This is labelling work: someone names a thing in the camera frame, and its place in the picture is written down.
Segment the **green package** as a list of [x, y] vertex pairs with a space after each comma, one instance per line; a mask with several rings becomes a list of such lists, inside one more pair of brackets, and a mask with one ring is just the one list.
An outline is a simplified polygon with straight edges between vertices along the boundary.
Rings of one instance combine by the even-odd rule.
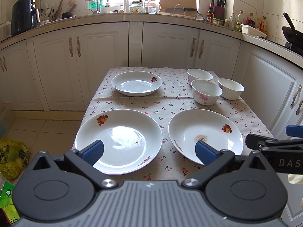
[[5, 181], [1, 190], [0, 201], [0, 225], [1, 226], [13, 226], [20, 216], [13, 204], [12, 193], [15, 186]]

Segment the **black air fryer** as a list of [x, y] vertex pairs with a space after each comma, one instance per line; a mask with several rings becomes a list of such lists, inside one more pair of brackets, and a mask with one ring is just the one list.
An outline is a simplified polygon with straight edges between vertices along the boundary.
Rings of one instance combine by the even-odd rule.
[[11, 35], [17, 36], [37, 27], [40, 22], [35, 0], [18, 0], [12, 7]]

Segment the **black wok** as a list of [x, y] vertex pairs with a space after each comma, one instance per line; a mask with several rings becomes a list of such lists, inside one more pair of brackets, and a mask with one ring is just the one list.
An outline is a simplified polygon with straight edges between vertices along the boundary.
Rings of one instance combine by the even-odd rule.
[[283, 13], [284, 18], [289, 24], [289, 27], [282, 26], [283, 35], [286, 40], [295, 48], [302, 50], [302, 32], [295, 29], [289, 15], [287, 13]]

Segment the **white bowl pink flowers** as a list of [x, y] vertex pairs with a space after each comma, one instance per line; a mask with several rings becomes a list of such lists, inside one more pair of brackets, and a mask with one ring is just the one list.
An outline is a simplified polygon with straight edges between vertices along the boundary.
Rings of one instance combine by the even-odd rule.
[[204, 106], [213, 105], [222, 95], [222, 89], [208, 80], [193, 80], [191, 86], [194, 101]]

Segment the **stained white plate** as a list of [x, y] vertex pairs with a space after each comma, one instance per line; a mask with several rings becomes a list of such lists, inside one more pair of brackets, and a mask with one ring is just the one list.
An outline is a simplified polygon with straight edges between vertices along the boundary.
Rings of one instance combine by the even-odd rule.
[[195, 163], [202, 164], [195, 153], [199, 141], [219, 151], [231, 150], [236, 155], [243, 151], [243, 138], [237, 126], [213, 111], [190, 109], [179, 112], [170, 120], [168, 132], [175, 148]]

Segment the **small white deep plate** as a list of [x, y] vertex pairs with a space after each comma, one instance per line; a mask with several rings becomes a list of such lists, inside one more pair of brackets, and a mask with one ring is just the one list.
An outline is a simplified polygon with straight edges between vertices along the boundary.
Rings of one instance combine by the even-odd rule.
[[162, 86], [162, 79], [146, 71], [129, 71], [116, 75], [111, 84], [123, 95], [142, 97], [156, 92]]

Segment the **knife block with knives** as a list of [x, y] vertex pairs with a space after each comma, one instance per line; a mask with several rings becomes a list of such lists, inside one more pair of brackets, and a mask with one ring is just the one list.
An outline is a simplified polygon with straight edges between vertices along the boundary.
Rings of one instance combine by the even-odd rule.
[[213, 3], [214, 17], [216, 19], [223, 20], [226, 0], [212, 0], [212, 3]]

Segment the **white cabinet row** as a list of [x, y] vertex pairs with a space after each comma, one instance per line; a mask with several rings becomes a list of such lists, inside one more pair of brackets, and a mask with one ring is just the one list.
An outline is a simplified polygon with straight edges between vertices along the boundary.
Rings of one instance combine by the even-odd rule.
[[1, 44], [1, 101], [16, 122], [6, 136], [31, 155], [74, 147], [87, 105], [111, 68], [201, 69], [212, 82], [244, 86], [241, 98], [285, 140], [302, 124], [302, 57], [277, 43], [206, 23], [150, 22], [76, 26], [75, 20], [28, 31]]

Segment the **soy sauce bottle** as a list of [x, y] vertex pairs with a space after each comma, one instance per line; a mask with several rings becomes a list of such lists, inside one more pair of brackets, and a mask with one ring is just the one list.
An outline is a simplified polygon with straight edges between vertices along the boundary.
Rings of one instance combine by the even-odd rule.
[[210, 22], [210, 23], [213, 23], [213, 19], [214, 19], [213, 6], [214, 6], [213, 3], [209, 4], [209, 10], [208, 10], [208, 13], [207, 13], [207, 21]]

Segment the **yellow plastic bag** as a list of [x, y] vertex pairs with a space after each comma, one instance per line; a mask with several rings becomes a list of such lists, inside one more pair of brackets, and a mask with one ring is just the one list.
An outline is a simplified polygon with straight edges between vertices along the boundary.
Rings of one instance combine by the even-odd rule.
[[1, 138], [1, 173], [8, 180], [19, 177], [19, 174], [29, 165], [30, 149], [24, 142], [10, 138]]

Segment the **glass teapot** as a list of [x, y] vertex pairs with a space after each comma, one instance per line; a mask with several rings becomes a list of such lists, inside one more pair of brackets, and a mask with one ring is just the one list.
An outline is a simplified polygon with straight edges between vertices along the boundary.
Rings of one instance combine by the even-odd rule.
[[144, 2], [144, 13], [148, 14], [158, 14], [161, 10], [161, 5], [156, 3], [155, 1], [145, 1]]

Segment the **oil bottle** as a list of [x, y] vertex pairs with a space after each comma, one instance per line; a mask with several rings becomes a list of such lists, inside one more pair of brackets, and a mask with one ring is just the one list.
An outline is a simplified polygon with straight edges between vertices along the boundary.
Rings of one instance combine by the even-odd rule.
[[240, 10], [239, 14], [238, 14], [238, 18], [237, 18], [237, 22], [236, 22], [236, 30], [237, 31], [242, 31], [242, 25], [244, 21], [244, 14], [243, 14], [243, 10]]

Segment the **large white plate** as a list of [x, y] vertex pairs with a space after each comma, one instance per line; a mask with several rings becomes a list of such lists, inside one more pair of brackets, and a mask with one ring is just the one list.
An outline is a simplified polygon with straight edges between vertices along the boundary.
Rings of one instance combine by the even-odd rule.
[[103, 155], [93, 166], [107, 175], [132, 173], [147, 166], [162, 146], [155, 120], [135, 110], [111, 110], [88, 119], [78, 130], [74, 146], [82, 150], [96, 140]]

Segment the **cherry print tablecloth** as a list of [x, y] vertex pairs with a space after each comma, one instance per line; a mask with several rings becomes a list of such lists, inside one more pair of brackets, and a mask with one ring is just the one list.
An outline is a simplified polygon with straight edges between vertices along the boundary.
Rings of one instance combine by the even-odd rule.
[[[126, 71], [148, 71], [162, 79], [162, 86], [155, 93], [144, 97], [122, 95], [111, 85], [114, 76]], [[196, 103], [188, 83], [186, 70], [171, 68], [111, 68], [105, 75], [91, 101], [81, 125], [91, 116], [115, 109], [137, 110], [152, 117], [162, 129], [161, 150], [149, 165], [136, 172], [111, 176], [116, 181], [123, 180], [175, 180], [179, 182], [197, 173], [204, 166], [188, 160], [175, 149], [170, 141], [168, 125], [172, 117], [183, 110], [207, 109], [231, 120], [240, 130], [243, 141], [249, 133], [273, 137], [269, 129], [240, 97], [238, 100], [225, 100], [219, 97], [212, 106]]]

